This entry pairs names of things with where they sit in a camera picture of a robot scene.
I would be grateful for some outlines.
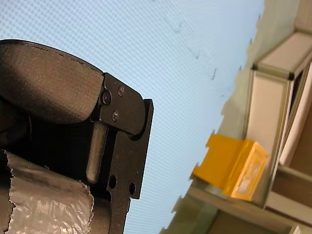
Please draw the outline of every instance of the aluminum foil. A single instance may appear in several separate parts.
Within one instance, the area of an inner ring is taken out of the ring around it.
[[[87,234],[94,199],[85,184],[6,152],[15,205],[6,234]]]

